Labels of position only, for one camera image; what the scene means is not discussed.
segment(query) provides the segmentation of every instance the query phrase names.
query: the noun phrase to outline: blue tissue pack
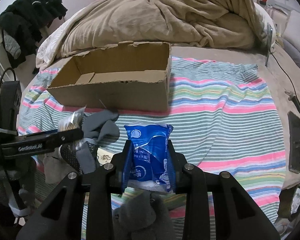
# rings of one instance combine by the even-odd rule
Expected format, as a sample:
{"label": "blue tissue pack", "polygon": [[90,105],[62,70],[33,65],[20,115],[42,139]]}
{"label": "blue tissue pack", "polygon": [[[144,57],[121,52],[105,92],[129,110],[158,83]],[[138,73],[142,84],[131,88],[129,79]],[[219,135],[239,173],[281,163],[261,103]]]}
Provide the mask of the blue tissue pack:
{"label": "blue tissue pack", "polygon": [[134,146],[128,186],[169,192],[167,144],[172,125],[135,122],[124,127]]}

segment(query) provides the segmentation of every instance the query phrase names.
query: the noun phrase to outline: blanket fold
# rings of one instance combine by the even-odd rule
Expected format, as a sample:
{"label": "blanket fold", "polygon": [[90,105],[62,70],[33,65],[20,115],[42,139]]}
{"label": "blanket fold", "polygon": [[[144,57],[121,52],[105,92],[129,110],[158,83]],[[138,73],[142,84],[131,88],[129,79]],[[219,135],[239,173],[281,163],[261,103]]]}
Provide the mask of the blanket fold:
{"label": "blanket fold", "polygon": [[252,0],[97,0],[41,45],[36,64],[121,41],[250,49],[266,33]]}

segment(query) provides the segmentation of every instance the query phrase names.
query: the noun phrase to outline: smartphone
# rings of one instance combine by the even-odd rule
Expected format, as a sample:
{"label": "smartphone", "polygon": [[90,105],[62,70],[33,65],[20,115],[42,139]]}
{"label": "smartphone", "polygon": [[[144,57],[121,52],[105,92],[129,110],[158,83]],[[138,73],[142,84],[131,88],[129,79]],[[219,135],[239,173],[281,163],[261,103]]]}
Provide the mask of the smartphone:
{"label": "smartphone", "polygon": [[300,173],[300,118],[288,112],[290,131],[289,171]]}

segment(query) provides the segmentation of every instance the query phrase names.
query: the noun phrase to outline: open cardboard box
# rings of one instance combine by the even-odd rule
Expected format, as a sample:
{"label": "open cardboard box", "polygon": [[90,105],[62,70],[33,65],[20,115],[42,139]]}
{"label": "open cardboard box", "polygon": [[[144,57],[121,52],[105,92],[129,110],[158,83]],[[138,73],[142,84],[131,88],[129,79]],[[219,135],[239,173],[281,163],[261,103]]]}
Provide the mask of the open cardboard box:
{"label": "open cardboard box", "polygon": [[166,111],[170,68],[168,43],[122,42],[71,57],[47,90],[65,106]]}

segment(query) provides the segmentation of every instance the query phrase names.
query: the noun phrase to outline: silver bolt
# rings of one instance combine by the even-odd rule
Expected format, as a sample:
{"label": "silver bolt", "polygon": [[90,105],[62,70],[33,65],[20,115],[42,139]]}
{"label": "silver bolt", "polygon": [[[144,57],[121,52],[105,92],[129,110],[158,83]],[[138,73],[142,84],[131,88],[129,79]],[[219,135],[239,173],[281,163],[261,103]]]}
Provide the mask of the silver bolt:
{"label": "silver bolt", "polygon": [[103,167],[106,169],[106,170],[111,170],[113,168],[113,164],[112,163],[106,163],[105,165],[103,165]]}
{"label": "silver bolt", "polygon": [[230,178],[230,173],[227,171],[223,171],[221,172],[221,176],[225,179],[229,179]]}
{"label": "silver bolt", "polygon": [[194,168],[194,166],[193,166],[193,164],[191,164],[191,163],[187,163],[187,164],[185,164],[185,169],[186,170],[193,170],[193,168]]}
{"label": "silver bolt", "polygon": [[69,174],[68,174],[68,178],[69,179],[75,179],[77,177],[77,174],[75,173],[75,172],[70,172]]}

